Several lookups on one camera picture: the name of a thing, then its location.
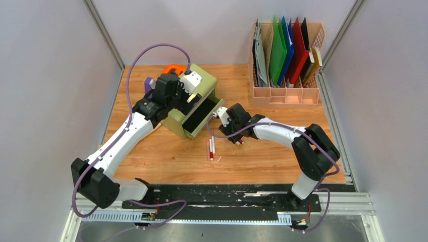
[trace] red folder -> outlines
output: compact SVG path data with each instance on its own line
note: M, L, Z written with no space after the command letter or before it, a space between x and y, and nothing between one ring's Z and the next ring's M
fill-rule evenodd
M305 46L302 30L300 29L299 18L293 25L294 55L285 74L287 87L293 87L299 77L300 71L309 55L309 47Z

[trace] yellow folder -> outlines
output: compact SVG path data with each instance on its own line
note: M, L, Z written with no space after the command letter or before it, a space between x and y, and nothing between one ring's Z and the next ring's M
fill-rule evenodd
M315 59L315 63L312 65L312 68L309 71L309 75L305 80L303 80L303 87L308 85L310 79L323 67L323 60L321 59L321 52L318 47L312 47L313 58Z

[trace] orange object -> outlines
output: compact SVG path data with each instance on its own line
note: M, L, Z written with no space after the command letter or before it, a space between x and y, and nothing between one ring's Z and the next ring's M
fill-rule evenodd
M171 65L165 67L162 74L168 74L168 73L171 73L172 71L174 71L175 73L177 73L177 75L181 75L185 70L186 70L186 68L184 66L181 66L179 64L171 64Z

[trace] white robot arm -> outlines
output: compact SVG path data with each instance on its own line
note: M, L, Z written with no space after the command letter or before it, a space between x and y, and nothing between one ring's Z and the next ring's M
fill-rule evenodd
M155 88L132 108L130 124L128 117L115 134L86 160L74 160L71 165L74 185L82 173L96 162L81 180L77 191L100 208L107 208L116 200L143 200L149 191L148 183L139 178L115 179L116 169L135 145L168 116L170 110L175 108L187 115L193 109L201 99L199 94L192 94L200 81L201 76L195 72L181 79L176 74L162 74Z
M309 139L316 142L334 162L340 158L339 151L318 125L298 127L272 121L260 114L251 117L239 103L230 108L220 107L214 116L222 121L220 131L230 136L228 140L234 144L245 136L274 141L294 150L302 170L290 193L290 202L294 207L305 203L320 180L333 167L332 161L322 154L322 151L310 146L313 144Z
M129 119L127 119L100 149L85 161L77 158L72 163L73 181L76 184L83 171L94 161L99 160L85 175L78 192L100 208L107 208L115 200L150 203L151 201L147 198L149 196L146 196L150 191L147 182L139 178L120 180L113 176L125 156L168 116L170 110L176 108L186 115L192 110L201 99L200 95L192 94L200 80L197 73L190 73L182 79L174 74L162 74L157 79L153 91L147 93L132 108L131 124L128 124ZM277 123L259 114L251 117L240 104L230 108L220 107L216 111L216 117L222 121L220 131L230 136L228 140L234 144L246 136L271 140L294 150L302 170L290 193L290 202L294 207L299 207L306 202L318 182L333 166L332 162L318 149L311 148L311 143L305 136L311 136L334 161L340 157L339 151L318 125L296 127ZM116 140L123 130L125 132L122 137Z

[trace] gray wall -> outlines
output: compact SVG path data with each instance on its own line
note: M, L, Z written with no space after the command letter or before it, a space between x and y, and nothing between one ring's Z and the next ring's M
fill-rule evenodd
M1 241L58 241L120 78L82 1L0 3Z
M386 241L426 241L427 1L366 1L325 71Z
M93 0L122 59L132 63L149 45L183 47L198 64L247 63L257 18L282 16L320 22L326 29L323 53L355 0ZM150 51L139 64L185 63L177 50Z

